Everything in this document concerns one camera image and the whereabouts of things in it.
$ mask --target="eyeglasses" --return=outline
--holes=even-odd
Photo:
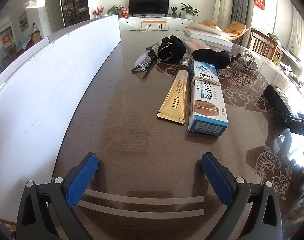
[[[157,59],[156,51],[159,49],[159,46],[160,44],[157,42],[147,47],[145,52],[136,60],[131,72],[136,70],[146,71],[151,63]]]

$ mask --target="fish pattern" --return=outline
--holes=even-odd
[[[265,151],[258,156],[256,167],[253,169],[253,174],[256,174],[258,183],[262,185],[264,184],[264,179],[267,179],[265,169],[271,170],[274,174],[275,170],[281,169],[282,165],[282,162],[279,160],[277,155],[272,153],[271,149],[266,144],[264,144],[264,148]],[[281,156],[281,158],[286,164],[286,175],[283,175],[282,172],[279,171],[279,176],[273,176],[272,183],[276,192],[281,194],[281,198],[283,200],[286,200],[285,192],[289,188],[292,171],[286,156]]]
[[[279,176],[273,177],[272,183],[275,187],[275,190],[281,194],[281,198],[286,200],[285,192],[290,186],[290,178],[292,176],[293,171],[290,169],[290,163],[287,160],[286,156],[281,156],[281,158],[286,163],[285,172],[286,175],[283,175],[282,172],[279,172]]]

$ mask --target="curtain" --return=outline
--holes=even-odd
[[[231,23],[233,0],[215,0],[215,10],[212,22],[222,30]]]
[[[237,21],[245,25],[247,20],[247,10],[248,10],[248,0],[233,0],[232,7],[232,21]],[[241,44],[243,36],[233,40],[232,42],[235,44]]]
[[[304,38],[304,21],[295,7],[293,14],[293,27],[287,50],[292,51],[298,57],[302,49],[302,41]]]

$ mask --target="red decoration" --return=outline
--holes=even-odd
[[[103,11],[104,11],[105,6],[101,6],[100,8],[97,7],[94,11],[92,11],[92,14],[95,16],[101,17]]]
[[[129,17],[128,10],[125,7],[122,7],[121,12],[122,12],[122,18]]]
[[[261,9],[265,9],[265,0],[254,0],[254,3]]]
[[[10,41],[8,34],[6,34],[2,37],[2,42],[3,42],[3,46],[4,46],[5,50],[8,50],[11,48],[11,41]]]

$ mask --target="red flowers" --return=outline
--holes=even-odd
[[[101,14],[104,11],[105,6],[101,6],[100,8],[97,7],[94,11],[92,11],[93,15],[98,15],[99,17],[101,17]]]

